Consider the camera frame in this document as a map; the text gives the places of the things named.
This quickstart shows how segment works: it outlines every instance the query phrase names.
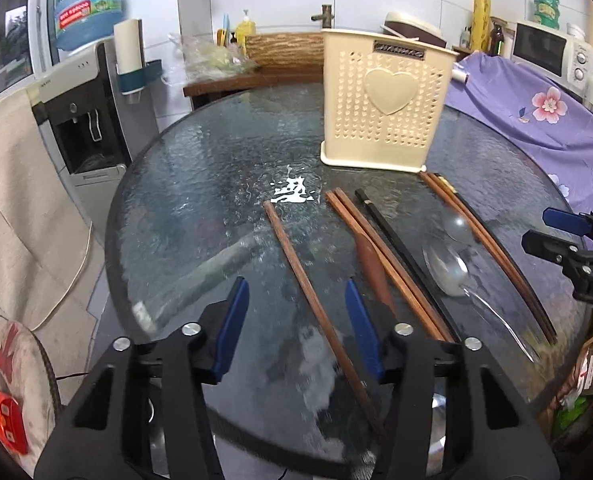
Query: textured glass tabletop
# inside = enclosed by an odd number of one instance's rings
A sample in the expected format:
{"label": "textured glass tabletop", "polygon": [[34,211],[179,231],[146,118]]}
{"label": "textured glass tabletop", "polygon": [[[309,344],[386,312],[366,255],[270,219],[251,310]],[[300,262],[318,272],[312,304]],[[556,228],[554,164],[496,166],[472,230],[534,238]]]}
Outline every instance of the textured glass tabletop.
{"label": "textured glass tabletop", "polygon": [[[130,335],[160,338],[198,319],[244,276],[250,309],[230,372],[218,386],[204,387],[208,407],[286,452],[353,466],[369,462],[371,431],[262,208],[264,200],[279,199],[277,212],[310,281],[385,414],[390,388],[365,372],[343,299],[348,278],[365,285],[354,238],[324,199],[335,187],[352,197],[361,187],[423,269],[424,244],[450,243],[460,252],[470,269],[468,286],[536,349],[539,361],[529,362],[500,322],[470,299],[442,300],[463,332],[491,349],[533,409],[544,407],[569,374],[585,327],[585,311],[560,268],[521,249],[528,229],[549,231],[544,208],[567,208],[547,175],[487,126],[443,111],[428,170],[446,176],[511,253],[557,330],[555,346],[545,342],[487,251],[446,235],[445,206],[417,175],[325,166],[321,140],[322,86],[286,86],[201,108],[135,161],[113,202],[106,241],[113,301]],[[302,178],[299,194],[294,186],[280,192],[288,178]],[[283,202],[286,194],[301,201]]]}

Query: red sticker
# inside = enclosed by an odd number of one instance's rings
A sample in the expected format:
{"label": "red sticker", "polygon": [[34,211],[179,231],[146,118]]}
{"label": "red sticker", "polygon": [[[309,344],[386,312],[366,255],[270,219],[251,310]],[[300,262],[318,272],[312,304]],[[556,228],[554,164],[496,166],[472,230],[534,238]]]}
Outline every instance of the red sticker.
{"label": "red sticker", "polygon": [[89,0],[78,3],[69,9],[65,9],[58,17],[58,25],[61,30],[71,23],[78,22],[90,15],[92,3]]}

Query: bottle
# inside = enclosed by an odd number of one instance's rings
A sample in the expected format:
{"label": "bottle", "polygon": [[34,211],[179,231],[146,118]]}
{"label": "bottle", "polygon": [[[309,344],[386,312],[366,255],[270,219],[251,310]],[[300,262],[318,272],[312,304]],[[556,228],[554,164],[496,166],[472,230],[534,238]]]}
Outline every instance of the bottle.
{"label": "bottle", "polygon": [[123,19],[122,0],[54,0],[56,46],[72,51],[112,36]]}
{"label": "bottle", "polygon": [[505,43],[505,36],[503,35],[503,28],[498,24],[494,24],[494,29],[489,35],[489,55],[500,56],[503,53],[503,43]]}
{"label": "bottle", "polygon": [[239,23],[239,26],[236,27],[236,41],[239,42],[239,48],[243,52],[243,54],[247,55],[247,48],[245,46],[245,38],[251,34],[256,34],[256,23],[250,20],[248,16],[248,10],[243,10],[245,16],[243,21]]}
{"label": "bottle", "polygon": [[459,46],[461,48],[470,48],[470,36],[471,36],[471,27],[465,27],[461,33],[461,41]]}
{"label": "bottle", "polygon": [[227,46],[227,50],[233,53],[235,56],[238,56],[241,53],[241,49],[239,48],[238,42],[236,40],[236,33],[230,33],[232,37],[230,38],[230,44]]}

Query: heart design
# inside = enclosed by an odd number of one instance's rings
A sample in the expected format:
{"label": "heart design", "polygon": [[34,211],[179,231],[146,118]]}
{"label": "heart design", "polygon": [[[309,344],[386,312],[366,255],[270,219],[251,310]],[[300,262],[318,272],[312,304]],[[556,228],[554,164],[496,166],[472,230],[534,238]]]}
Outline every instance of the heart design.
{"label": "heart design", "polygon": [[363,80],[370,101],[385,115],[392,115],[406,107],[417,91],[419,82],[410,73],[392,73],[384,68],[375,68]]}

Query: cutlery holder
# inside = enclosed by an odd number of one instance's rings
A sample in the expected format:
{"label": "cutlery holder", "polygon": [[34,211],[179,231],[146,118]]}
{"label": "cutlery holder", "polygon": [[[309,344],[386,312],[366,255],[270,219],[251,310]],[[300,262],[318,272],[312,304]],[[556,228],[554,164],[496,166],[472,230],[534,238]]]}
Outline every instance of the cutlery holder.
{"label": "cutlery holder", "polygon": [[457,54],[370,32],[323,30],[331,166],[425,170]]}

